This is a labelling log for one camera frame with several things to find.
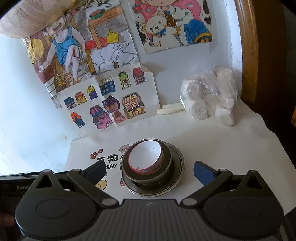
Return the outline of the wooden chair back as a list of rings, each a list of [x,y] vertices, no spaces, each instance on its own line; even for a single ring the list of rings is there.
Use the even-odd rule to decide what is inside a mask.
[[[256,112],[271,107],[285,70],[286,30],[279,1],[235,1],[242,44],[242,100]]]

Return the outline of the paper sheet with house drawings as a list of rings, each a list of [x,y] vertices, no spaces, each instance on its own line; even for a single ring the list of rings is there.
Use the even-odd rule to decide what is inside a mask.
[[[155,116],[159,109],[153,73],[140,63],[96,75],[57,97],[82,136]]]

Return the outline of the beige lace fabric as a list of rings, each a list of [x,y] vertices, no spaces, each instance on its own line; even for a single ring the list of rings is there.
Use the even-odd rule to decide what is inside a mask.
[[[10,38],[28,37],[52,24],[75,1],[19,1],[6,10],[1,6],[1,34]]]

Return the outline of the plastic bag of white rolls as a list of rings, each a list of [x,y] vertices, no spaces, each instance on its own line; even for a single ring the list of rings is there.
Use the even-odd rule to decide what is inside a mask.
[[[197,121],[213,116],[223,125],[235,125],[238,97],[233,72],[228,68],[199,72],[181,84],[180,101]]]

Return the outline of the white candle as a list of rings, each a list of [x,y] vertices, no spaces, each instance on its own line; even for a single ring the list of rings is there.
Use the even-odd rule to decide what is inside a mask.
[[[172,104],[165,104],[162,106],[162,108],[173,108],[175,106],[182,106],[181,102],[178,103],[172,103]]]
[[[172,114],[172,113],[178,113],[185,110],[184,107],[180,106],[173,106],[170,108],[161,108],[157,110],[158,115],[166,115],[166,114]]]

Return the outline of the coloured drawing with teddy bear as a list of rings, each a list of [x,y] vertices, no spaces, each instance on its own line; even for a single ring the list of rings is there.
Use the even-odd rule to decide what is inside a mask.
[[[207,1],[120,1],[130,12],[145,53],[213,40]]]

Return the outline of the dark metal bowl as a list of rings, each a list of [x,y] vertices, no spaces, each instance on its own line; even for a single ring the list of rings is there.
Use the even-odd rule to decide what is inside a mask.
[[[174,172],[173,154],[168,145],[157,139],[141,140],[126,151],[122,161],[125,184],[152,185]]]

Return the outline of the white candle rear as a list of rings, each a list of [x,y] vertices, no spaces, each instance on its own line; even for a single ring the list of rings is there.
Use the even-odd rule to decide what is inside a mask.
[[[173,108],[175,106],[182,106],[181,102],[178,103],[172,103],[172,104],[165,104],[162,106],[162,108]]]

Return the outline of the coloured drawing of child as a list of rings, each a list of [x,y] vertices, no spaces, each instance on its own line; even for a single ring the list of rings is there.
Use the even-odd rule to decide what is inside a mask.
[[[51,96],[139,61],[120,1],[78,1],[23,42]]]

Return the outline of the white candle front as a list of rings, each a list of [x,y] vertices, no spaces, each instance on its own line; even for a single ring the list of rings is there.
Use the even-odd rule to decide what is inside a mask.
[[[157,110],[158,115],[166,115],[166,114],[172,114],[172,113],[178,113],[185,110],[184,107],[180,106],[173,106],[170,108],[161,108]]]

